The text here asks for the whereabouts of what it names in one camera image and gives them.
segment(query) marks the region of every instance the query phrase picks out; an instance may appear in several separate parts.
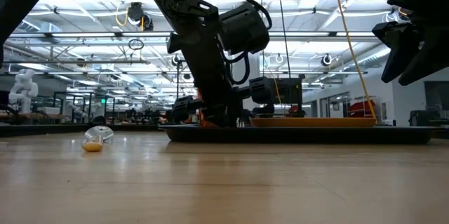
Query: ceiling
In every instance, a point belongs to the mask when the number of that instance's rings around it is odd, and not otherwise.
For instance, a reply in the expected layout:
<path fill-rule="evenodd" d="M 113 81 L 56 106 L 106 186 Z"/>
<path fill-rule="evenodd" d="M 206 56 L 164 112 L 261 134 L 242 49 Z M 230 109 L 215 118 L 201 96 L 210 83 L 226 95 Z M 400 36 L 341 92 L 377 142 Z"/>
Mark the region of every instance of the ceiling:
<path fill-rule="evenodd" d="M 216 5 L 220 11 L 225 12 L 240 5 L 243 0 L 206 0 Z M 344 32 L 342 19 L 337 11 L 337 0 L 256 0 L 262 2 L 273 17 L 273 27 L 270 32 Z M 397 18 L 392 6 L 387 0 L 340 0 L 345 6 L 348 29 L 351 32 L 366 32 L 380 22 L 390 21 Z M 29 15 L 25 18 L 28 25 L 43 27 L 45 23 L 51 23 L 53 31 L 56 32 L 139 32 L 138 26 L 127 23 L 124 26 L 116 21 L 116 13 L 119 22 L 125 22 L 126 8 L 131 2 L 142 2 L 145 12 L 151 16 L 154 22 L 154 31 L 169 32 L 172 30 L 166 19 L 153 0 L 40 0 Z M 16 30 L 17 33 L 26 32 L 29 29 Z M 161 102 L 172 103 L 173 97 L 162 95 L 162 88 L 176 87 L 176 74 L 162 74 L 162 72 L 175 71 L 172 66 L 172 55 L 166 51 L 165 37 L 141 38 L 145 46 L 141 51 L 128 49 L 131 38 L 64 38 L 58 39 L 57 44 L 38 39 L 11 38 L 11 45 L 6 51 L 5 60 L 26 61 L 74 61 L 81 58 L 85 60 L 98 60 L 101 63 L 87 64 L 79 67 L 75 64 L 47 65 L 47 72 L 146 72 L 160 71 L 160 74 L 129 74 L 132 79 L 113 79 L 110 74 L 98 75 L 61 75 L 64 78 L 79 80 L 76 86 L 108 86 L 108 87 L 145 87 L 158 90 Z M 355 39 L 353 42 L 356 55 L 368 53 L 371 49 L 379 46 L 380 42 L 374 39 Z M 272 39 L 263 53 L 252 55 L 265 56 L 266 62 L 260 64 L 260 70 L 279 71 L 286 70 L 286 56 L 290 59 L 291 70 L 303 71 L 330 71 L 344 67 L 350 63 L 351 53 L 348 43 L 344 37 L 341 39 L 320 40 L 319 37 L 301 39 L 292 37 L 287 44 L 282 39 Z M 330 67 L 321 66 L 321 59 L 325 55 L 331 55 L 334 60 Z M 307 75 L 307 81 L 319 79 L 316 75 Z M 86 85 L 80 81 L 93 81 L 98 84 Z M 181 79 L 185 86 L 193 86 L 193 79 Z M 194 89 L 185 89 L 186 94 L 194 93 Z"/>

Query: warehouse ceiling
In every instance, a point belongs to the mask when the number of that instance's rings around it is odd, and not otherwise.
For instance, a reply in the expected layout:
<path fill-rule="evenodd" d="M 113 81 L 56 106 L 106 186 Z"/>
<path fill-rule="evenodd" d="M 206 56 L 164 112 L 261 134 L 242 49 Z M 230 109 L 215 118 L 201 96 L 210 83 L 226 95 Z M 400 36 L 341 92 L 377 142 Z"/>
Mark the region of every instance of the warehouse ceiling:
<path fill-rule="evenodd" d="M 243 0 L 206 0 L 216 5 L 220 11 L 228 11 Z M 342 19 L 337 12 L 337 0 L 256 0 L 262 2 L 273 17 L 274 26 L 270 30 L 272 41 L 259 55 L 266 57 L 266 63 L 260 64 L 260 70 L 273 72 L 287 70 L 287 53 L 292 71 L 328 72 L 343 71 L 350 64 L 351 53 L 344 37 Z M 353 46 L 356 55 L 364 58 L 379 58 L 387 53 L 369 54 L 380 42 L 372 36 L 371 29 L 380 22 L 397 19 L 396 9 L 387 4 L 387 0 L 340 0 L 345 5 L 348 28 L 353 32 Z M 129 49 L 128 42 L 133 37 L 117 38 L 114 35 L 101 34 L 115 32 L 140 32 L 141 27 L 126 21 L 126 9 L 133 2 L 142 3 L 145 13 L 151 17 L 155 32 L 168 34 L 170 25 L 161 15 L 153 0 L 40 0 L 24 19 L 16 33 L 33 34 L 35 32 L 84 32 L 72 34 L 72 37 L 54 38 L 52 41 L 37 38 L 11 37 L 5 46 L 6 61 L 53 61 L 67 62 L 77 60 L 96 60 L 95 64 L 52 64 L 37 67 L 47 72 L 90 72 L 91 74 L 55 74 L 67 81 L 78 80 L 75 86 L 87 87 L 140 87 L 168 88 L 176 87 L 173 55 L 166 52 L 166 35 L 160 37 L 140 37 L 145 46 L 142 50 Z M 283 29 L 288 34 L 287 48 L 283 41 Z M 330 55 L 334 60 L 330 66 L 323 67 L 321 59 Z M 125 79 L 105 72 L 139 72 L 127 74 Z M 319 75 L 307 75 L 307 80 L 316 82 Z M 185 83 L 186 94 L 194 93 L 187 87 L 193 86 L 193 79 L 181 78 Z M 168 103 L 173 94 L 163 96 Z"/>

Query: wall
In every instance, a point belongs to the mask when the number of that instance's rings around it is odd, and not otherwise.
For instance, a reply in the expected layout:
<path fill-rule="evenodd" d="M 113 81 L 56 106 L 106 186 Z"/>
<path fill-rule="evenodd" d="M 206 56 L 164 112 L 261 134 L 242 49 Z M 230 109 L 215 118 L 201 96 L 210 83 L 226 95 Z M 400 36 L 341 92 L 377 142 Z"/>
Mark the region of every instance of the wall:
<path fill-rule="evenodd" d="M 394 114 L 398 126 L 409 126 L 410 111 L 426 109 L 426 81 L 449 81 L 449 70 L 444 69 L 407 86 L 392 81 L 394 94 Z"/>
<path fill-rule="evenodd" d="M 382 72 L 383 67 L 369 69 L 368 74 L 363 75 L 363 79 L 365 80 L 368 94 L 376 97 L 377 105 L 380 106 L 381 103 L 386 103 L 387 119 L 394 119 L 393 85 L 392 83 L 385 84 L 380 80 Z M 327 98 L 345 92 L 349 92 L 351 99 L 365 95 L 358 75 L 349 75 L 343 80 L 343 84 L 333 84 L 331 86 L 326 84 L 323 90 L 308 91 L 303 94 L 303 102 L 319 101 L 321 98 Z"/>

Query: orange liquid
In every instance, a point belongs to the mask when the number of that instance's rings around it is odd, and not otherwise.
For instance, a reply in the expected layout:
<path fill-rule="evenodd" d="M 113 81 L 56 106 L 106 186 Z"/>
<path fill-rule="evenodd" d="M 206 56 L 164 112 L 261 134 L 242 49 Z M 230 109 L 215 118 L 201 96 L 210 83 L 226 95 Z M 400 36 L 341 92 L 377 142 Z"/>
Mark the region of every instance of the orange liquid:
<path fill-rule="evenodd" d="M 103 149 L 103 138 L 94 137 L 83 144 L 83 150 L 87 152 L 99 152 Z"/>

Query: wooden surface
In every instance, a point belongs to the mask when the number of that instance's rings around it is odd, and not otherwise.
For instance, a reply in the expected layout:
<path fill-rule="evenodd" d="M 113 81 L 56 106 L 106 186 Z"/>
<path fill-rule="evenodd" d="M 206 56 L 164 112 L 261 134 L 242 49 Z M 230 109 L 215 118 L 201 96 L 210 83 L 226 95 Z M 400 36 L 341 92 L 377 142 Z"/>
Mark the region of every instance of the wooden surface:
<path fill-rule="evenodd" d="M 0 223 L 449 223 L 449 144 L 205 145 L 2 138 Z"/>

